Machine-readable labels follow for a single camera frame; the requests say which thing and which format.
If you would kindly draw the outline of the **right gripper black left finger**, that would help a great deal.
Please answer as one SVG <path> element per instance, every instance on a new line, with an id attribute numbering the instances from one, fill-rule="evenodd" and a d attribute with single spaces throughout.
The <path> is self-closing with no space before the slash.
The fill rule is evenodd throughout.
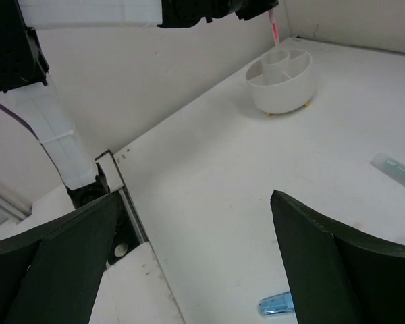
<path id="1" fill-rule="evenodd" d="M 119 210 L 108 194 L 0 240 L 0 323 L 88 323 Z"/>

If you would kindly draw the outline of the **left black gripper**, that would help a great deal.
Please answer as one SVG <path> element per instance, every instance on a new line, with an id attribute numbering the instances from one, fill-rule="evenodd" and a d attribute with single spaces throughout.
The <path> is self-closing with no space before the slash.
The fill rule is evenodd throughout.
<path id="1" fill-rule="evenodd" d="M 278 0 L 167 0 L 161 2 L 162 22 L 158 27 L 191 28 L 202 19 L 211 23 L 230 14 L 248 21 L 278 5 Z"/>

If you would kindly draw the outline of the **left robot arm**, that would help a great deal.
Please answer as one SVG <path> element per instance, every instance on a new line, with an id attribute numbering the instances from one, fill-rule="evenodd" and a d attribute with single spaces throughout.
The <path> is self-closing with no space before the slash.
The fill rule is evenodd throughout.
<path id="1" fill-rule="evenodd" d="M 191 28 L 230 14 L 247 21 L 272 14 L 276 1 L 0 1 L 0 92 L 53 162 L 76 208 L 109 194 L 49 73 L 37 30 L 140 26 Z"/>

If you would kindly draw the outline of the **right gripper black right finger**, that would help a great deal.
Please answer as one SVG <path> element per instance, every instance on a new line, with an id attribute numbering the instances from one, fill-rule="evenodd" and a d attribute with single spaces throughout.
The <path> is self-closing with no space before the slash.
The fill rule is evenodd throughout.
<path id="1" fill-rule="evenodd" d="M 405 245 L 273 191 L 273 225 L 299 323 L 405 323 Z"/>

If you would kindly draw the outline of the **red thin pen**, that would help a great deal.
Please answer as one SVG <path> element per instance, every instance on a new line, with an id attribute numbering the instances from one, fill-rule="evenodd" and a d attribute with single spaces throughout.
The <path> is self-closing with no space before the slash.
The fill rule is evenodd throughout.
<path id="1" fill-rule="evenodd" d="M 277 22 L 275 19 L 274 9 L 273 8 L 270 9 L 268 11 L 268 14 L 269 14 L 270 24 L 271 24 L 272 31 L 273 31 L 273 38 L 274 38 L 275 46 L 278 47 L 280 45 L 280 39 L 279 39 L 279 30 L 278 30 Z"/>

